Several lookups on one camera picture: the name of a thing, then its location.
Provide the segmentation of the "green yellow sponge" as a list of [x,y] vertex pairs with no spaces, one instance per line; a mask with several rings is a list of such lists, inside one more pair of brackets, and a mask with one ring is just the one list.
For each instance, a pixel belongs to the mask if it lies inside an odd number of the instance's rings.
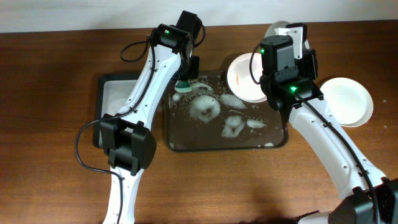
[[189,81],[177,80],[174,89],[177,93],[188,93],[192,91],[192,86]]

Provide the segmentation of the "pale green plate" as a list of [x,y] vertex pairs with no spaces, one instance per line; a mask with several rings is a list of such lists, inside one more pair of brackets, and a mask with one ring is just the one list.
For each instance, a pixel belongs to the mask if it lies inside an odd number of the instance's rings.
[[310,46],[307,40],[307,25],[303,22],[287,22],[287,21],[277,21],[269,26],[264,37],[269,37],[273,35],[279,35],[276,29],[289,29],[284,35],[289,35],[293,39],[294,46],[300,46],[303,49],[309,50]]

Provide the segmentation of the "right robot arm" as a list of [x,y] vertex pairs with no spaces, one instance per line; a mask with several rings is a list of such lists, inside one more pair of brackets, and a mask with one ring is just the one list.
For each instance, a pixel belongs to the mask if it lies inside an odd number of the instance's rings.
[[318,65],[306,24],[276,22],[256,48],[268,103],[309,143],[341,199],[333,211],[306,213],[295,222],[397,224],[397,180],[376,168],[333,117],[314,82]]

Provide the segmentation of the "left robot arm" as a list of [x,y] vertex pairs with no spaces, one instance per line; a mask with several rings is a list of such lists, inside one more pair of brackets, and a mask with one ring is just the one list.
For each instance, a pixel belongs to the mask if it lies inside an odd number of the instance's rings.
[[205,32],[203,24],[156,27],[146,38],[147,62],[126,103],[116,114],[103,115],[100,134],[111,174],[105,223],[135,222],[139,182],[157,147],[151,132],[157,105],[173,78],[179,89],[190,90],[187,80],[198,65],[192,52]]

